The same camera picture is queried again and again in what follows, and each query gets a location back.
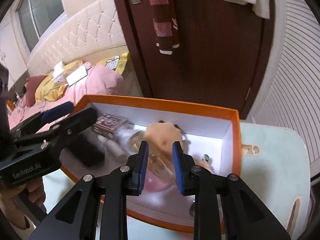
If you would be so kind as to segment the playing card deck box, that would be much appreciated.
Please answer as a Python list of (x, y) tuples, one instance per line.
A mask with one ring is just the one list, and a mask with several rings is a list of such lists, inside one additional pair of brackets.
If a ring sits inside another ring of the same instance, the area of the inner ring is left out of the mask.
[(117, 132), (127, 126), (127, 119), (119, 118), (117, 116), (103, 114), (97, 118), (96, 123), (92, 126), (95, 133), (99, 135), (114, 139)]

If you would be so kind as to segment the dark red pillow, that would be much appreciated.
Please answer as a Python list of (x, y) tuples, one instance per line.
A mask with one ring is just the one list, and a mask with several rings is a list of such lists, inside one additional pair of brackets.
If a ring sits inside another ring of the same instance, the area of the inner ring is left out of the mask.
[(35, 92), (39, 87), (40, 83), (46, 78), (46, 75), (33, 76), (27, 78), (27, 83), (25, 84), (25, 105), (31, 107), (35, 104)]

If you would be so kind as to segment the white charger adapter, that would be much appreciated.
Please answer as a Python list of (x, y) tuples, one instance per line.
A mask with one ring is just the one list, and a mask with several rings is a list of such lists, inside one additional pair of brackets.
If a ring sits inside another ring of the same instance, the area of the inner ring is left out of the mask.
[(52, 73), (54, 83), (61, 83), (63, 81), (63, 73), (65, 71), (64, 66), (65, 64), (62, 61), (54, 66), (54, 71)]

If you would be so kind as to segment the yellow pillow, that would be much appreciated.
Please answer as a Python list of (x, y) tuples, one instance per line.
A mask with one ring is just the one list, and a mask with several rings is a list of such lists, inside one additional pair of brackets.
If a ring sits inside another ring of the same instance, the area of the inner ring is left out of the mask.
[(114, 55), (113, 57), (109, 57), (106, 59), (101, 60), (97, 64), (92, 64), (91, 62), (84, 62), (81, 60), (74, 61), (70, 64), (64, 66), (64, 73), (63, 73), (63, 81), (61, 83), (54, 83), (53, 82), (53, 71), (47, 75), (47, 77), (40, 83), (39, 87), (35, 92), (35, 101), (39, 102), (41, 100), (47, 101), (56, 101), (60, 99), (63, 94), (64, 90), (67, 87), (70, 87), (66, 81), (66, 77), (70, 75), (72, 72), (77, 70), (80, 66), (85, 66), (87, 69), (87, 74), (89, 69), (93, 68), (96, 65), (103, 65), (111, 70), (118, 72), (121, 76), (123, 76), (123, 72), (126, 68), (126, 65), (130, 59), (129, 53), (123, 53)]

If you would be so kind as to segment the orange cardboard box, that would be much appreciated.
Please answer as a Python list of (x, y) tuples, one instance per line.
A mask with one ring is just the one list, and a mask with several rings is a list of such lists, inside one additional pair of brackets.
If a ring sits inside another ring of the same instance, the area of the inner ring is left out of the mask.
[[(208, 155), (216, 174), (241, 173), (241, 136), (238, 111), (189, 102), (115, 95), (85, 95), (74, 111), (94, 107), (99, 114), (123, 117), (135, 128), (167, 121), (178, 125), (188, 143), (189, 155)], [(189, 214), (192, 197), (180, 195), (176, 186), (161, 192), (144, 190), (140, 197), (127, 198), (127, 215), (161, 228), (192, 233)]]

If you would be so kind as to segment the pink bed quilt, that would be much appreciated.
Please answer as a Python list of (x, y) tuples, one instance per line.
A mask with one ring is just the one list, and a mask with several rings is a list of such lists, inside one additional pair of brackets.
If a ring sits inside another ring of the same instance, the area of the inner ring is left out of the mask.
[(86, 77), (67, 87), (63, 96), (56, 101), (41, 100), (33, 106), (16, 107), (8, 116), (9, 127), (13, 129), (30, 116), (52, 109), (67, 101), (76, 105), (84, 95), (128, 95), (124, 78), (116, 71), (103, 65), (96, 65), (89, 69)]

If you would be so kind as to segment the pig figure keychain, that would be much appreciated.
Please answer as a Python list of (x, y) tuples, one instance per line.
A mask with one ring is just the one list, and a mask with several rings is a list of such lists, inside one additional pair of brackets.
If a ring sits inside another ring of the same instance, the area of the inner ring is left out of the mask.
[(199, 155), (195, 155), (193, 156), (195, 164), (199, 165), (205, 169), (207, 169), (208, 171), (210, 171), (212, 174), (214, 174), (214, 170), (210, 165), (210, 157), (209, 155), (205, 154), (202, 157)]

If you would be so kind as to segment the window with grey glass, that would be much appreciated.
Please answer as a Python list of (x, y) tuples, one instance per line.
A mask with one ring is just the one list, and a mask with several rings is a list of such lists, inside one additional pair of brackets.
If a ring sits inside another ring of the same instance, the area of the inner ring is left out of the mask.
[(17, 8), (22, 34), (29, 51), (64, 12), (61, 0), (21, 0)]

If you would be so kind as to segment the cartoon light green table mat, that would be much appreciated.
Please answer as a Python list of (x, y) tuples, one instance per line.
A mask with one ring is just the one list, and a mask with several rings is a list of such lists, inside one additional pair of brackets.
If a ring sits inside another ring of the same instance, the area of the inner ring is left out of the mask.
[[(242, 143), (260, 147), (257, 157), (243, 156), (241, 178), (298, 239), (308, 221), (310, 194), (309, 158), (304, 142), (294, 130), (240, 123)], [(49, 212), (74, 182), (58, 170), (44, 177)], [(129, 239), (193, 239), (182, 233), (128, 218)]]

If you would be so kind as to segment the brown bear plush keychain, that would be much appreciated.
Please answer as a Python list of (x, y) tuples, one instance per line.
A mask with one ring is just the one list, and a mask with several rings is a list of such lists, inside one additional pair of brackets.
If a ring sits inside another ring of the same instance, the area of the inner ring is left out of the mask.
[(182, 133), (179, 128), (170, 122), (157, 122), (149, 124), (144, 139), (159, 153), (172, 157), (173, 143), (178, 141), (184, 149)]

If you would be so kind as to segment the maroon pink striped scarf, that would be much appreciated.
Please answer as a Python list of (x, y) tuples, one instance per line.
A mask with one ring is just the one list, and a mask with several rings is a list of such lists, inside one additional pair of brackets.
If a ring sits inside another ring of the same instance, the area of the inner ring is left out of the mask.
[(173, 0), (149, 0), (152, 9), (156, 46), (164, 55), (172, 55), (180, 46)]

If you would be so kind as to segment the black small box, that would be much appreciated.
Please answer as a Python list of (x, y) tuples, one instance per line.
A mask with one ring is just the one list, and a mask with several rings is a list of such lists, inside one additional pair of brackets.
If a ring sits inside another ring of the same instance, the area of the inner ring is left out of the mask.
[(105, 154), (89, 142), (83, 134), (77, 134), (69, 139), (66, 148), (86, 167), (99, 165), (105, 160)]

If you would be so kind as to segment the silver clear capsule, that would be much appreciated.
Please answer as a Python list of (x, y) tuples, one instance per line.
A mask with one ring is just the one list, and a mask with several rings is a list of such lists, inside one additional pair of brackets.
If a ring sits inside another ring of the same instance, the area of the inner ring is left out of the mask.
[(192, 217), (195, 216), (195, 207), (196, 207), (196, 203), (195, 203), (195, 200), (193, 200), (189, 208), (189, 215), (191, 215)]

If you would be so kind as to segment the cream tufted headboard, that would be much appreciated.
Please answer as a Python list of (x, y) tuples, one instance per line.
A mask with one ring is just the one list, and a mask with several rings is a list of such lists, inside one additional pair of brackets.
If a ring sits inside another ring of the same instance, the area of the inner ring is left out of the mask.
[(97, 0), (51, 33), (29, 57), (31, 76), (104, 50), (126, 46), (114, 0)]

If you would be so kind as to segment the pink translucent heart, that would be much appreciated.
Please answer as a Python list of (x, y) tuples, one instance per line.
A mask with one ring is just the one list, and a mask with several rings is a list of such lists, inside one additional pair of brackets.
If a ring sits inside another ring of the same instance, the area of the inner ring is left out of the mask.
[(170, 188), (174, 184), (174, 180), (171, 179), (167, 182), (161, 181), (153, 173), (147, 170), (144, 189), (148, 192), (161, 192)]

